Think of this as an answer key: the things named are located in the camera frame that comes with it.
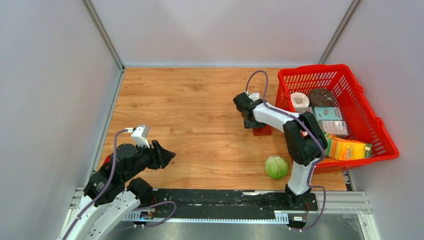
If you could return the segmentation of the red paper box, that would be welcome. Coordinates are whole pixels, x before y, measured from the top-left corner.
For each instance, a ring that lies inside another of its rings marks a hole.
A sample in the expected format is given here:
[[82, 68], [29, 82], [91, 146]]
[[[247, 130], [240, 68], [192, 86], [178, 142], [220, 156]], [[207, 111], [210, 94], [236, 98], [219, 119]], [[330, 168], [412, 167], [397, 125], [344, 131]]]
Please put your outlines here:
[[254, 136], [270, 136], [272, 135], [272, 127], [266, 125], [264, 127], [253, 128], [252, 133]]

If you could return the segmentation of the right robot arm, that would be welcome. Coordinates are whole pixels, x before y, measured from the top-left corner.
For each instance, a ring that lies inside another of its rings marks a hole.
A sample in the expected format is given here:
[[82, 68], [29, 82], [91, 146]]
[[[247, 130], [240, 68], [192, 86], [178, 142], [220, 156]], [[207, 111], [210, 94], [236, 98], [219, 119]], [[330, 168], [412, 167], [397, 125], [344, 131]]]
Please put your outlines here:
[[245, 91], [233, 98], [246, 129], [266, 125], [283, 132], [286, 146], [293, 160], [291, 176], [285, 186], [285, 203], [299, 209], [311, 192], [311, 178], [316, 165], [325, 158], [326, 137], [311, 112], [296, 113], [275, 107], [259, 98], [257, 93]]

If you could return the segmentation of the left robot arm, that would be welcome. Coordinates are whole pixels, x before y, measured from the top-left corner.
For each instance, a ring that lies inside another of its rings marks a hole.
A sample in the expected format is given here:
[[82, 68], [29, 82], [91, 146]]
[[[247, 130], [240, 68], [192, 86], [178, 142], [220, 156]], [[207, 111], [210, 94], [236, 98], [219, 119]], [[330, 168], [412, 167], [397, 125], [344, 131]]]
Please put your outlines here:
[[164, 169], [176, 153], [157, 140], [147, 145], [115, 145], [100, 169], [88, 180], [72, 220], [60, 240], [100, 240], [137, 208], [155, 209], [153, 187], [137, 175], [145, 169]]

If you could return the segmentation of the grey small box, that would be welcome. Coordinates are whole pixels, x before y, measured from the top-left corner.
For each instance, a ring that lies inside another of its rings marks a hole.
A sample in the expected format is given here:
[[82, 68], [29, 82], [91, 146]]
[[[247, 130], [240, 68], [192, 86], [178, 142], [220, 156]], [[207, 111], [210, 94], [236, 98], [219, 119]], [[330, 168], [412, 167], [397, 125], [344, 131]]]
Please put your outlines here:
[[298, 114], [303, 114], [305, 112], [309, 112], [309, 113], [313, 113], [313, 108], [312, 107], [295, 107], [294, 111]]

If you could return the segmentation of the teal carton box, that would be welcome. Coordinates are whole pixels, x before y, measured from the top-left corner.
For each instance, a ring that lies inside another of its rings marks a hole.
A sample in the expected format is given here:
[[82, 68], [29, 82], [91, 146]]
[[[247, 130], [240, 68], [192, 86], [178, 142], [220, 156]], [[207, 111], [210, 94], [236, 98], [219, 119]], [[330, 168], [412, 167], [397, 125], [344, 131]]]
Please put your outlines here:
[[342, 121], [342, 112], [338, 107], [322, 107], [313, 108], [313, 114], [317, 121]]

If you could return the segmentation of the pink white carton box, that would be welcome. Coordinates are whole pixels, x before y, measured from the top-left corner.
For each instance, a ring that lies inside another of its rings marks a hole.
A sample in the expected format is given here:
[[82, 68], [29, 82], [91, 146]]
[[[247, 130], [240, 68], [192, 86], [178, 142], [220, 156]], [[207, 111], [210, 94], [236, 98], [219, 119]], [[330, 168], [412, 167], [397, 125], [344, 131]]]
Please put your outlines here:
[[321, 120], [319, 125], [324, 132], [339, 138], [349, 135], [347, 124], [343, 120]]

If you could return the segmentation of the white tissue roll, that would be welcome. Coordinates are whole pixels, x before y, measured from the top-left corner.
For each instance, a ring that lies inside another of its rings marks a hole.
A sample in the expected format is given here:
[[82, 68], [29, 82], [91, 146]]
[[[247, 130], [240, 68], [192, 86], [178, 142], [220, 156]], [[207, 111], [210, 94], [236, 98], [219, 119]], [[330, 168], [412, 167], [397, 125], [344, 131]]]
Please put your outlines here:
[[294, 108], [306, 108], [310, 105], [309, 98], [301, 92], [293, 92], [290, 94], [290, 101]]

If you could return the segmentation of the green cabbage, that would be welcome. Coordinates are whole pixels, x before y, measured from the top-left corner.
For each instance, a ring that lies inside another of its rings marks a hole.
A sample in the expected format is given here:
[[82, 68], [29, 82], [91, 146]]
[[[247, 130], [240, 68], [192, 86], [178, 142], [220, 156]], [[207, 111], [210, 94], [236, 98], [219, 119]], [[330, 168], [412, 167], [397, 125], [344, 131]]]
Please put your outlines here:
[[265, 161], [265, 171], [270, 178], [278, 180], [288, 175], [290, 165], [286, 158], [272, 155]]

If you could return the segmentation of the brown round package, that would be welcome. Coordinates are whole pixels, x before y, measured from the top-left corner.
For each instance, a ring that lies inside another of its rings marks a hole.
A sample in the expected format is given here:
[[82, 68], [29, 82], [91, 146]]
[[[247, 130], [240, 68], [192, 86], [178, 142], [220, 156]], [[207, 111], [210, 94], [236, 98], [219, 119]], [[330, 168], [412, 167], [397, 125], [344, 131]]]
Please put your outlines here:
[[333, 107], [336, 102], [334, 94], [324, 88], [313, 88], [308, 93], [308, 99], [312, 107]]

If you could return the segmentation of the red plastic shopping basket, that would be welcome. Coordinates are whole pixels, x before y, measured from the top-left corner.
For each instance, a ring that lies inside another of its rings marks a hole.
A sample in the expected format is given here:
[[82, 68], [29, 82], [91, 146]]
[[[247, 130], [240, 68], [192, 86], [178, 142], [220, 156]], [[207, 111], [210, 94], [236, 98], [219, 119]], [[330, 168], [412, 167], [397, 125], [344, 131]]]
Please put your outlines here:
[[400, 153], [385, 128], [383, 120], [376, 116], [350, 68], [345, 64], [315, 64], [297, 68], [285, 68], [278, 72], [276, 107], [294, 111], [290, 95], [294, 92], [308, 95], [313, 89], [326, 89], [335, 96], [335, 106], [340, 108], [347, 124], [349, 140], [372, 144], [369, 158], [358, 160], [332, 160], [319, 163], [316, 174], [346, 171], [380, 161], [394, 160]]

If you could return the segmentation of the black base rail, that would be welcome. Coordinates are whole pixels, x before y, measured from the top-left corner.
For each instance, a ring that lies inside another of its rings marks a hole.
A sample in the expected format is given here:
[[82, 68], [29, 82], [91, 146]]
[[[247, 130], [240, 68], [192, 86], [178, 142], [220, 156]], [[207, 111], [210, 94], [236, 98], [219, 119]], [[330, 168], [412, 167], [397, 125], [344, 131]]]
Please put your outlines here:
[[176, 223], [235, 223], [294, 225], [300, 228], [309, 214], [320, 210], [315, 194], [290, 203], [284, 191], [168, 189], [152, 191], [127, 215], [132, 221]]

